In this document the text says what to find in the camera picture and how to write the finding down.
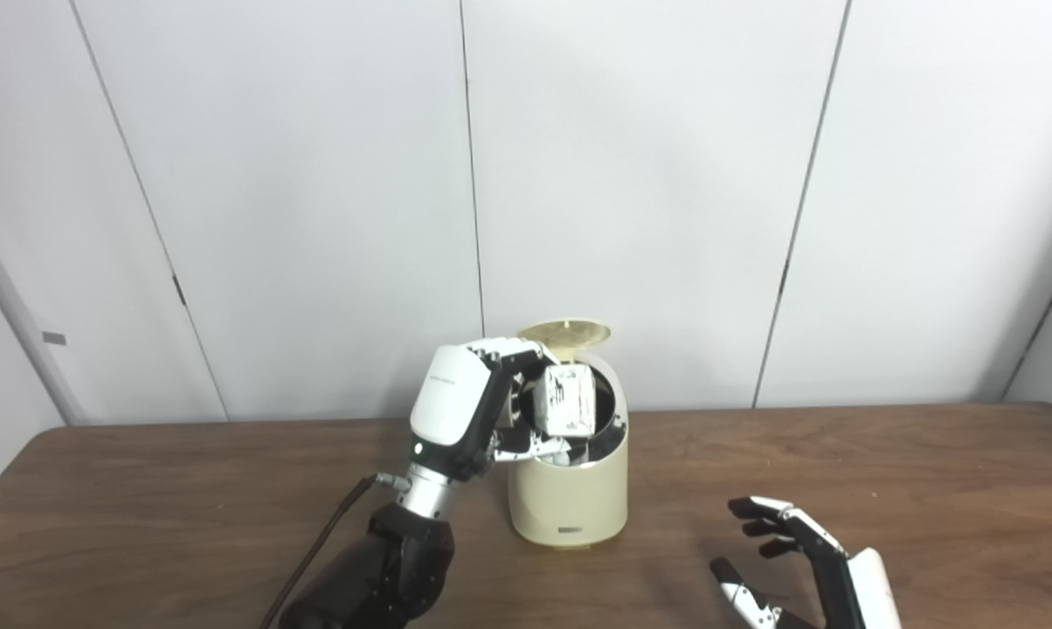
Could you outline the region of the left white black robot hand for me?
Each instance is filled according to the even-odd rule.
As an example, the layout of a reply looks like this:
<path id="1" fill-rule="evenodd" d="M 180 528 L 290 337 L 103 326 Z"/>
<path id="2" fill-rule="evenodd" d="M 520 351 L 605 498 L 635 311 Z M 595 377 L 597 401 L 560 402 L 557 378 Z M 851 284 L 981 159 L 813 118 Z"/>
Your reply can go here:
<path id="1" fill-rule="evenodd" d="M 557 365 L 537 340 L 483 338 L 438 347 L 410 417 L 411 462 L 452 481 L 481 476 L 495 461 L 539 459 L 573 450 L 568 439 L 525 425 L 503 450 L 498 423 L 523 384 Z"/>

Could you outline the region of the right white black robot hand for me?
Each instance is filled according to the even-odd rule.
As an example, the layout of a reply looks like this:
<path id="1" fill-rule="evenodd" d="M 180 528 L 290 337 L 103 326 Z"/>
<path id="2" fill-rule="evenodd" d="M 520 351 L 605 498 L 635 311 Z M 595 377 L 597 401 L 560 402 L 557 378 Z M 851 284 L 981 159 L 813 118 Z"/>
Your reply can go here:
<path id="1" fill-rule="evenodd" d="M 746 536 L 767 537 L 758 549 L 762 557 L 793 552 L 808 557 L 828 628 L 901 628 L 884 560 L 873 547 L 849 553 L 816 519 L 789 501 L 733 498 L 727 509 L 743 521 Z M 727 557 L 713 557 L 709 569 L 723 596 L 750 628 L 810 628 L 809 621 L 746 583 Z"/>

